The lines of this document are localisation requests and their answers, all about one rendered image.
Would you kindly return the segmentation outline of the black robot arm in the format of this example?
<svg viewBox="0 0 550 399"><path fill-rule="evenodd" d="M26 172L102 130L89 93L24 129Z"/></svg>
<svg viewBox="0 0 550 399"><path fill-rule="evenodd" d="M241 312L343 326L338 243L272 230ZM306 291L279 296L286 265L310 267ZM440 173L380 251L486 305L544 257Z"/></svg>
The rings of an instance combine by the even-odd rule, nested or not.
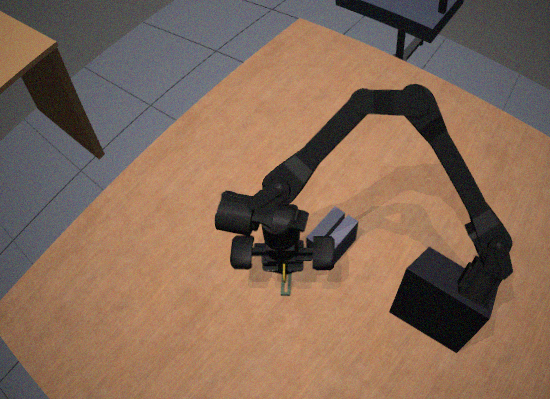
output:
<svg viewBox="0 0 550 399"><path fill-rule="evenodd" d="M215 214L217 230L249 236L259 225L265 241L286 247L306 229L309 213L290 204L302 191L319 164L366 115L405 116L431 145L467 209L467 234L479 256L459 277L458 293L486 309L502 280L512 272L509 252L512 238L487 205L462 155L449 136L430 89L411 84L402 90L358 89L298 152L268 173L254 196L221 193Z"/></svg>

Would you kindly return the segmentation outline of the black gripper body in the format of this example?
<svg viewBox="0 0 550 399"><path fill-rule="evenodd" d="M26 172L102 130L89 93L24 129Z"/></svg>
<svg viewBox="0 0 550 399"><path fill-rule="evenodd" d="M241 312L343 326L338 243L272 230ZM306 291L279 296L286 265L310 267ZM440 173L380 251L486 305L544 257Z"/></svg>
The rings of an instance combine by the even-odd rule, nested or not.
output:
<svg viewBox="0 0 550 399"><path fill-rule="evenodd" d="M302 264L302 261L312 261L313 256L313 269L334 268L335 239L332 236L313 236L313 248L304 248L304 241L298 240L298 233L294 242L286 247L271 246L265 239L265 243L254 243L253 247L253 241L253 235L236 235L232 239L231 267L240 270L251 269L252 256L261 257L263 266Z"/></svg>

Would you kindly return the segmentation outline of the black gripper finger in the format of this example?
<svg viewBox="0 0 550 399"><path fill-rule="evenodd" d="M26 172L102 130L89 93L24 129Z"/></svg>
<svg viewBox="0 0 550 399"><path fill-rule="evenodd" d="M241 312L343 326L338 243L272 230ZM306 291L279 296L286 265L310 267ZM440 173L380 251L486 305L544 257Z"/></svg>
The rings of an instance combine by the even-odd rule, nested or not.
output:
<svg viewBox="0 0 550 399"><path fill-rule="evenodd" d="M286 274L303 271L303 261L302 264L286 264Z"/></svg>
<svg viewBox="0 0 550 399"><path fill-rule="evenodd" d="M262 264L262 270L277 274L283 274L283 264L276 264L276 266L263 266Z"/></svg>

